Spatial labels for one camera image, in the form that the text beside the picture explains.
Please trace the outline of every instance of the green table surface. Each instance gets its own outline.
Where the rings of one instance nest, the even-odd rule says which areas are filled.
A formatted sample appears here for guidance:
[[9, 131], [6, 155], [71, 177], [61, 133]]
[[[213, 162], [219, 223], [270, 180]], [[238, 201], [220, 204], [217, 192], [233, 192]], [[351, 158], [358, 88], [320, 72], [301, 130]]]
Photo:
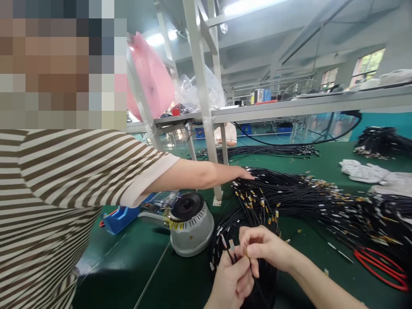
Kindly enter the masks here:
[[[392, 172], [412, 172], [412, 160], [396, 157], [395, 160], [367, 159], [353, 152], [352, 142], [330, 142], [317, 145], [320, 157], [290, 159], [262, 155], [250, 155], [230, 162], [231, 165], [264, 167], [284, 173], [310, 171], [317, 179], [334, 182], [346, 193], [363, 195], [371, 185], [354, 182], [340, 171], [339, 161], [355, 159], [362, 164], [373, 163]], [[171, 151], [182, 158], [188, 151]], [[238, 201], [230, 184], [222, 186], [222, 206], [212, 206], [213, 190], [199, 191], [203, 195], [215, 223], [222, 215], [235, 207]], [[115, 207], [105, 206], [110, 213]], [[178, 256], [168, 246], [169, 235], [144, 220], [135, 220], [118, 235], [111, 235], [99, 227], [98, 219], [91, 233], [90, 244], [78, 263], [81, 272], [74, 309], [122, 308], [134, 309], [136, 303], [160, 261], [150, 284], [143, 294], [138, 308], [202, 308], [212, 289], [213, 279], [207, 250], [195, 257]], [[303, 220], [281, 217], [279, 226], [282, 238], [292, 238], [291, 245], [310, 258], [320, 269], [327, 269], [329, 276], [369, 308], [406, 308], [408, 296], [388, 287], [376, 279], [357, 262], [347, 262], [338, 255]], [[322, 233], [347, 256], [353, 256], [344, 245], [335, 241], [327, 232]], [[276, 308], [313, 307], [299, 285], [286, 273], [279, 272], [277, 279]]]

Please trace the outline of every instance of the window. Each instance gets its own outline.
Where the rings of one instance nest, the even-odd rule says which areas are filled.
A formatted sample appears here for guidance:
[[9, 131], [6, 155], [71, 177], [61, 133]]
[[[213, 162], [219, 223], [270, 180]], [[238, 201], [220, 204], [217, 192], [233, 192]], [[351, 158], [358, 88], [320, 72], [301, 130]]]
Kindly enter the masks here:
[[323, 73], [321, 90], [329, 90], [335, 85], [336, 75], [338, 74], [338, 68], [326, 71]]
[[359, 58], [356, 62], [355, 69], [353, 70], [352, 79], [349, 86], [360, 84], [373, 78], [379, 64], [381, 63], [384, 52], [385, 49], [383, 48]]

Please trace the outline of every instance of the red scissors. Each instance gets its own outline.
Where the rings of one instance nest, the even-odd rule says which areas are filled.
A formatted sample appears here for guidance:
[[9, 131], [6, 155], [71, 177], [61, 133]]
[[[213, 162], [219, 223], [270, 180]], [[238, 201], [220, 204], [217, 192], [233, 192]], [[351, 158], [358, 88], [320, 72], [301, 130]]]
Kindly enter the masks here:
[[[356, 259], [376, 278], [386, 283], [387, 285], [403, 291], [409, 291], [408, 285], [406, 283], [407, 276], [405, 271], [395, 262], [393, 262], [388, 257], [384, 256], [382, 253], [372, 250], [370, 248], [360, 247], [354, 249], [354, 256]], [[385, 278], [382, 278], [378, 273], [376, 273], [370, 265], [375, 266], [379, 270], [383, 271], [393, 279], [395, 279], [399, 285], [396, 285]]]

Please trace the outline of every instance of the blue container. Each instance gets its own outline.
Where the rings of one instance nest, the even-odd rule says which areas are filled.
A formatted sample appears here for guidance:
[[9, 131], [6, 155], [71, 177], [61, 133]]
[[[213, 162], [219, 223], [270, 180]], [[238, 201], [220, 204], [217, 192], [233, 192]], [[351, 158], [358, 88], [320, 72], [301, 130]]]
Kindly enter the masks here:
[[242, 125], [242, 130], [248, 135], [252, 134], [252, 127], [250, 126], [250, 124]]
[[286, 133], [289, 132], [289, 134], [282, 134], [283, 136], [290, 136], [292, 133], [292, 128], [291, 127], [279, 127], [277, 133]]
[[[156, 193], [151, 193], [142, 202], [142, 204], [150, 201]], [[129, 208], [125, 206], [119, 206], [115, 213], [112, 215], [102, 214], [104, 227], [113, 235], [118, 234], [124, 229], [131, 221], [137, 218], [140, 213], [140, 207]]]
[[197, 138], [205, 138], [205, 132], [203, 131], [203, 128], [195, 128], [195, 130]]

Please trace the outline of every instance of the ceiling light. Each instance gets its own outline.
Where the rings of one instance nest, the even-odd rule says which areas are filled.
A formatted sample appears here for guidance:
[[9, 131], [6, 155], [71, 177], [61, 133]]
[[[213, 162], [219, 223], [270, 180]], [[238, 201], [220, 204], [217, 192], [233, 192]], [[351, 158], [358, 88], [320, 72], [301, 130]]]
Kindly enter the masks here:
[[223, 10], [225, 15], [240, 15], [284, 2], [286, 0], [239, 0]]
[[[169, 40], [173, 41], [177, 39], [176, 29], [168, 32]], [[161, 33], [153, 34], [146, 39], [146, 42], [151, 46], [160, 46], [164, 44], [164, 38]]]

